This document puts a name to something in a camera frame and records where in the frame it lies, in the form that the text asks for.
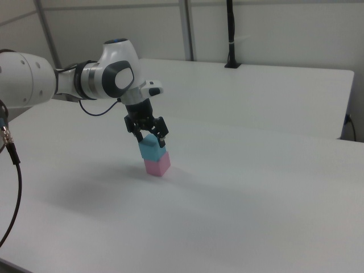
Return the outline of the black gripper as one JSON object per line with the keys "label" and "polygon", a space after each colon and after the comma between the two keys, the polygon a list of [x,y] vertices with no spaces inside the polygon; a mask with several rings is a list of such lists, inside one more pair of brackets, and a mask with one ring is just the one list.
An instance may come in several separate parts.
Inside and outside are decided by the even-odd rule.
{"label": "black gripper", "polygon": [[153,108],[149,99],[138,104],[126,105],[127,116],[124,117],[127,131],[132,133],[138,143],[143,140],[141,130],[150,130],[158,141],[159,147],[166,146],[168,127],[163,117],[154,118]]}

